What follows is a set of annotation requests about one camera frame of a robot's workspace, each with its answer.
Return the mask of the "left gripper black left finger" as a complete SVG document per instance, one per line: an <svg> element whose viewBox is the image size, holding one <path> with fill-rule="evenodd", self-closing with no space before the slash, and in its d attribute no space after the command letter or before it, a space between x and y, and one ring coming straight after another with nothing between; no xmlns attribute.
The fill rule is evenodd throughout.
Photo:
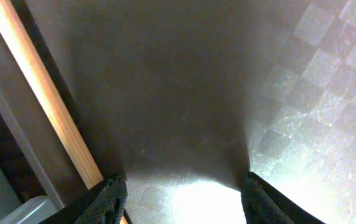
<svg viewBox="0 0 356 224"><path fill-rule="evenodd" d="M120 175L111 175L92 187L82 198L41 221L40 224L119 224L124 215L128 190Z"/></svg>

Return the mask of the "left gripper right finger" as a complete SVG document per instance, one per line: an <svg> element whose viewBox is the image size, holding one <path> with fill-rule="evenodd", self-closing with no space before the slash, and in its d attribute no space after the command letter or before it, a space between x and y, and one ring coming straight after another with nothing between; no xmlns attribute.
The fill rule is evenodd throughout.
<svg viewBox="0 0 356 224"><path fill-rule="evenodd" d="M247 224L322 224L251 171L243 179L241 203Z"/></svg>

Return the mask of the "wooden chopstick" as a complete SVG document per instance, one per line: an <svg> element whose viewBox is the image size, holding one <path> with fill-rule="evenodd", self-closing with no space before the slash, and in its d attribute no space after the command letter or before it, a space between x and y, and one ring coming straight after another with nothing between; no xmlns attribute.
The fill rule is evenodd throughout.
<svg viewBox="0 0 356 224"><path fill-rule="evenodd" d="M68 93L59 89L11 1L0 1L0 114L51 201L71 223L105 184Z"/></svg>

